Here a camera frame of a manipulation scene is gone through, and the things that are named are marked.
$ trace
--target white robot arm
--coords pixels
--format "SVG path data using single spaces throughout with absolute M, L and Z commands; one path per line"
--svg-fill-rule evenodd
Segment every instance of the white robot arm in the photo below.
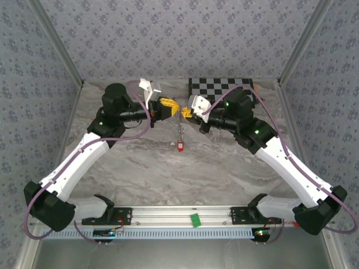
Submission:
M 174 100 L 160 97 L 160 85 L 141 79 L 145 106 L 150 114 L 150 125 L 157 120 L 172 117 L 180 107 Z M 27 205 L 40 189 L 51 183 L 35 201 L 30 213 L 54 231 L 61 231 L 71 221 L 88 218 L 111 218 L 113 202 L 101 195 L 91 198 L 70 199 L 70 194 L 87 170 L 116 143 L 99 141 L 101 138 L 120 138 L 125 132 L 124 123 L 145 120 L 146 112 L 134 103 L 122 84 L 111 84 L 102 96 L 101 107 L 80 143 L 65 160 L 39 184 L 29 182 L 25 188 Z M 82 147 L 91 143 L 85 150 Z
M 182 112 L 183 116 L 199 124 L 202 133 L 208 133 L 211 127 L 230 131 L 239 145 L 269 164 L 297 193 L 295 199 L 258 195 L 248 204 L 254 219 L 277 217 L 296 221 L 308 233 L 316 235 L 339 211 L 340 205 L 321 189 L 331 191 L 341 201 L 347 192 L 322 180 L 286 149 L 299 168 L 320 187 L 311 183 L 287 157 L 276 130 L 254 117 L 251 100 L 242 90 L 230 92 L 210 113 L 205 113 L 211 107 L 210 101 L 199 95 L 192 95 L 188 106 L 190 112 Z

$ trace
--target black and white checkerboard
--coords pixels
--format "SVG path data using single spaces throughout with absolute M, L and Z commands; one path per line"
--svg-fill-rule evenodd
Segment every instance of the black and white checkerboard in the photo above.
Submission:
M 229 88 L 236 84 L 249 84 L 253 88 L 251 78 L 190 78 L 188 83 L 188 96 L 192 94 L 201 95 L 204 98 L 216 101 Z M 256 97 L 250 90 L 243 89 L 250 97 L 253 104 L 256 104 Z

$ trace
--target gray marble tabletop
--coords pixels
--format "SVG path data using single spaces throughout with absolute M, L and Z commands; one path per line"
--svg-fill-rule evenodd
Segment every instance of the gray marble tabletop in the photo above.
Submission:
M 187 80 L 159 80 L 163 96 L 188 101 Z M 106 82 L 86 82 L 81 92 L 68 138 L 65 156 L 79 143 L 101 107 Z M 274 89 L 259 87 L 259 94 L 290 145 L 282 110 Z M 257 105 L 255 115 L 267 120 Z M 126 136 L 141 132 L 129 129 Z M 117 142 L 83 176 L 72 192 L 73 198 L 100 193 L 117 205 L 245 205 L 259 193 L 296 197 L 289 185 L 266 163 L 236 144 L 223 130 L 203 135 L 199 127 L 179 117 L 156 122 L 155 128 L 138 140 Z M 185 149 L 177 150 L 183 135 Z

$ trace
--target purple cable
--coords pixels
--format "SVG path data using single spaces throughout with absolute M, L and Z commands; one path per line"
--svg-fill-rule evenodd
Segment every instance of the purple cable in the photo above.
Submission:
M 79 229 L 79 227 L 77 227 L 77 223 L 74 221 L 73 225 L 76 229 L 76 231 L 79 233 L 79 235 L 84 238 L 87 242 L 94 244 L 94 245 L 106 245 L 106 243 L 102 243 L 102 242 L 96 242 L 95 240 L 91 240 L 90 238 L 86 237 Z
M 275 243 L 275 242 L 277 242 L 277 241 L 279 240 L 279 238 L 282 236 L 282 234 L 283 234 L 283 232 L 284 232 L 284 225 L 285 225 L 285 223 L 284 223 L 284 220 L 282 219 L 282 227 L 281 227 L 281 229 L 280 229 L 279 234 L 278 234 L 277 237 L 274 238 L 272 241 L 266 242 L 266 243 L 265 243 L 266 245 L 273 244 L 273 243 Z
M 139 98 L 139 96 L 137 95 L 137 93 L 135 93 L 135 91 L 132 89 L 133 84 L 137 84 L 139 83 L 139 81 L 129 81 L 128 83 L 126 83 L 126 88 L 128 88 L 128 90 L 130 91 L 130 93 L 135 97 L 135 99 L 139 102 L 139 104 L 141 105 L 141 107 L 144 109 L 146 116 L 147 116 L 147 125 L 146 128 L 139 134 L 133 136 L 133 137 L 122 137 L 122 138 L 99 138 L 96 140 L 93 140 L 85 145 L 83 145 L 83 147 L 81 148 L 83 151 L 88 148 L 89 146 L 93 145 L 94 143 L 97 142 L 102 142 L 102 141 L 129 141 L 129 140 L 134 140 L 134 139 L 138 139 L 141 136 L 143 136 L 149 129 L 150 129 L 150 123 L 151 123 L 151 117 L 150 114 L 148 112 L 148 110 L 146 109 L 146 106 L 144 105 L 144 103 L 141 101 L 141 99 Z M 69 165 L 77 158 L 77 156 L 79 156 L 81 154 L 81 152 L 77 151 L 70 159 L 69 161 L 63 166 L 63 168 L 55 175 L 55 177 L 53 177 L 52 182 L 55 182 L 60 175 L 69 167 Z M 41 240 L 44 239 L 45 237 L 47 237 L 52 230 L 48 231 L 46 234 L 42 235 L 42 236 L 34 236 L 32 235 L 32 233 L 29 230 L 29 227 L 27 225 L 27 221 L 29 219 L 29 215 L 30 215 L 30 211 L 32 206 L 34 205 L 36 199 L 39 198 L 39 196 L 46 191 L 46 189 L 53 184 L 52 182 L 47 183 L 41 190 L 39 190 L 39 192 L 33 197 L 33 199 L 31 199 L 29 205 L 27 206 L 26 209 L 26 213 L 25 213 L 25 217 L 24 217 L 24 230 L 25 230 L 25 234 L 34 240 Z
M 266 105 L 264 104 L 264 102 L 262 101 L 261 97 L 259 96 L 259 94 L 256 93 L 256 91 L 249 85 L 246 84 L 238 84 L 238 85 L 234 85 L 233 87 L 229 88 L 216 102 L 214 102 L 214 104 L 205 112 L 202 113 L 202 115 L 206 115 L 209 112 L 212 111 L 212 109 L 215 108 L 215 106 L 227 95 L 229 94 L 231 91 L 233 91 L 234 89 L 238 88 L 238 87 L 243 87 L 245 89 L 250 90 L 258 99 L 258 101 L 260 102 L 260 104 L 263 106 L 264 110 L 266 111 L 267 115 L 269 116 L 271 122 L 274 125 L 274 128 L 277 130 L 278 132 L 278 136 L 280 139 L 280 143 L 282 144 L 283 150 L 286 153 L 287 158 L 289 159 L 289 161 L 293 164 L 293 166 L 306 178 L 308 179 L 314 186 L 316 186 L 318 189 L 322 190 L 326 195 L 330 196 L 330 198 L 332 198 L 333 200 L 335 200 L 335 202 L 337 202 L 340 206 L 342 206 L 350 215 L 350 217 L 352 217 L 353 221 L 354 221 L 354 227 L 351 230 L 348 231 L 341 231 L 341 230 L 337 230 L 337 229 L 333 229 L 330 227 L 325 227 L 326 230 L 329 231 L 333 231 L 335 233 L 340 233 L 340 234 L 352 234 L 355 233 L 356 230 L 358 229 L 358 219 L 356 218 L 355 214 L 349 209 L 349 207 L 343 203 L 341 200 L 339 200 L 335 195 L 333 195 L 331 192 L 327 191 L 326 189 L 322 188 L 321 185 L 317 182 L 315 182 L 315 180 L 313 180 L 307 173 L 305 173 L 305 171 L 303 171 L 299 165 L 292 159 L 292 157 L 290 156 L 289 152 L 288 152 L 288 148 L 287 148 L 287 144 L 284 140 L 284 137 L 281 133 L 281 131 L 279 130 L 279 127 L 277 126 L 274 118 L 272 117 L 271 113 L 269 112 L 269 109 L 266 107 Z

